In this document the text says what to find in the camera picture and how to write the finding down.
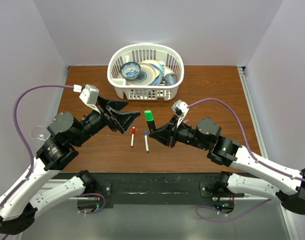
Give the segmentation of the black green highlighter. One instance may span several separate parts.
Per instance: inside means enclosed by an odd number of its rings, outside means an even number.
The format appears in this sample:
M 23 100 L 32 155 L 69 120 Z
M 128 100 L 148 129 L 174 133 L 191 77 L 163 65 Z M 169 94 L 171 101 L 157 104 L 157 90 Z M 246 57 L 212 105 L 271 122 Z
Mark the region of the black green highlighter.
M 150 133 L 153 133 L 154 131 L 156 131 L 156 125 L 155 125 L 154 120 L 148 120 L 147 121 L 147 126 L 148 126 L 148 129 L 149 129 Z

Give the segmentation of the white blue marker pen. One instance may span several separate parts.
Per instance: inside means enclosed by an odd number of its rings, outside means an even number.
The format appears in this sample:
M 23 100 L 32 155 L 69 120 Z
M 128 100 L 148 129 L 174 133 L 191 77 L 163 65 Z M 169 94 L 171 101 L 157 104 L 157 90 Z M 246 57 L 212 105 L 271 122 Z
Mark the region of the white blue marker pen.
M 150 149 L 149 149 L 149 143 L 148 143 L 148 136 L 147 135 L 144 136 L 144 143 L 145 143 L 145 151 L 146 151 L 146 153 L 149 153 Z

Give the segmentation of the white red marker pen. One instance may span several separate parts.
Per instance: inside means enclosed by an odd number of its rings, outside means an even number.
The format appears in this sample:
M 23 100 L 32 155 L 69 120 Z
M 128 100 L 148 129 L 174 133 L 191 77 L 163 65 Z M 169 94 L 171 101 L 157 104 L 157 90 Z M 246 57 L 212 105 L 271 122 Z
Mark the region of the white red marker pen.
M 135 140 L 135 133 L 133 132 L 131 134 L 131 142 L 130 142 L 130 147 L 133 148 L 134 147 L 134 140 Z

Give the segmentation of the green pen cap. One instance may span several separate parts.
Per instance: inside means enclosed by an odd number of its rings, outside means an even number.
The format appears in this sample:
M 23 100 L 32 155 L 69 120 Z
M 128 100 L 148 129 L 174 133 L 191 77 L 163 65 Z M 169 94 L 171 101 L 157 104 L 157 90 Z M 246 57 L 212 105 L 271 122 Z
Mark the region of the green pen cap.
M 153 122 L 154 121 L 153 113 L 152 113 L 151 110 L 145 110 L 144 115 L 145 115 L 145 119 L 146 119 L 147 122 Z

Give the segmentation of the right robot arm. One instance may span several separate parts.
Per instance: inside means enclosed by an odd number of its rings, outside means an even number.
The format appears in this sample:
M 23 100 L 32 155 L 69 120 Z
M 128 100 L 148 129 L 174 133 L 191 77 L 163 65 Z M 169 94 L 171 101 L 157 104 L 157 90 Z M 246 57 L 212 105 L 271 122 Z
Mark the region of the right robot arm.
M 251 174 L 250 178 L 223 172 L 214 185 L 215 194 L 251 194 L 277 200 L 295 214 L 305 215 L 305 168 L 297 170 L 253 153 L 246 146 L 221 135 L 221 127 L 203 118 L 191 127 L 174 115 L 157 128 L 152 117 L 146 119 L 149 137 L 173 148 L 177 142 L 207 151 L 212 162 Z

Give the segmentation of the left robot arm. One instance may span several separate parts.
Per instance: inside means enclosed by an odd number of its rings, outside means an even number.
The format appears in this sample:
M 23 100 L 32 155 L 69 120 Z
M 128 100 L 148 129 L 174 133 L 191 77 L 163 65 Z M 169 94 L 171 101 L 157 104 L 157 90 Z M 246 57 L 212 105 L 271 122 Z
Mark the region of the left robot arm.
M 138 111 L 122 111 L 127 101 L 83 93 L 79 98 L 92 111 L 82 120 L 77 120 L 70 112 L 57 114 L 47 128 L 50 137 L 37 151 L 33 165 L 18 179 L 20 186 L 11 187 L 0 197 L 0 234 L 17 235 L 57 204 L 72 197 L 93 195 L 97 181 L 87 170 L 44 193 L 39 190 L 79 154 L 76 147 L 81 147 L 105 127 L 124 134 L 140 116 Z

